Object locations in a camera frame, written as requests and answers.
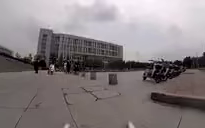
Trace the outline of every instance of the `motorcycle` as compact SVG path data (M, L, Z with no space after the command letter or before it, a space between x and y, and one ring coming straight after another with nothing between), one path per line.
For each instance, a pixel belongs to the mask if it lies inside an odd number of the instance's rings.
M163 65L160 63L153 63L152 66L145 70L143 73L143 80L147 78L154 79L156 83L160 83L162 81L163 76L162 74Z

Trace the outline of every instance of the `person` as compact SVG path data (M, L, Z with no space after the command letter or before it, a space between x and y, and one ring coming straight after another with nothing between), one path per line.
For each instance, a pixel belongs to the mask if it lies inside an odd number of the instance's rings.
M66 62L64 62L64 72L66 72L67 73L67 63Z
M55 71L55 65L51 63L49 66L48 74L53 75L54 71Z
M36 74L38 73L38 68L39 68L39 62L38 62L38 60L35 60L34 61L34 70L35 70Z
M70 73L70 68L71 68L71 64L70 64L70 62L68 61L68 62L67 62L67 65L66 65L66 70L67 70L68 73Z

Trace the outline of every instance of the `sky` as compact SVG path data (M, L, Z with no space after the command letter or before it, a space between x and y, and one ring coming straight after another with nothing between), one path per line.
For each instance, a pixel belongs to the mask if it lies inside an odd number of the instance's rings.
M205 0L0 0L0 44L36 54L40 28L124 46L124 59L200 56Z

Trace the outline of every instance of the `building facade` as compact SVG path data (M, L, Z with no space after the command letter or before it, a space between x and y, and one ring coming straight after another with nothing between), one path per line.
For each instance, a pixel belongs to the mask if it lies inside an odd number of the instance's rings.
M9 55L9 56L13 56L13 51L0 45L0 53L3 53L3 54L6 54L6 55Z
M60 57L64 60L96 59L109 62L123 59L123 46L40 29L37 54L45 58L47 65L53 58Z

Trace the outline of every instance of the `bollard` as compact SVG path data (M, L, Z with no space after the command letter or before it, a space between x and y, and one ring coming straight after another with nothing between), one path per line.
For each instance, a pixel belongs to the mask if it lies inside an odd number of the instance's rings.
M86 73L83 72L83 73L81 74L81 77L85 77L85 76L86 76Z
M96 79L97 79L96 72L90 72L90 80L96 80Z
M109 74L109 85L117 85L118 84L118 79L117 79L117 74Z

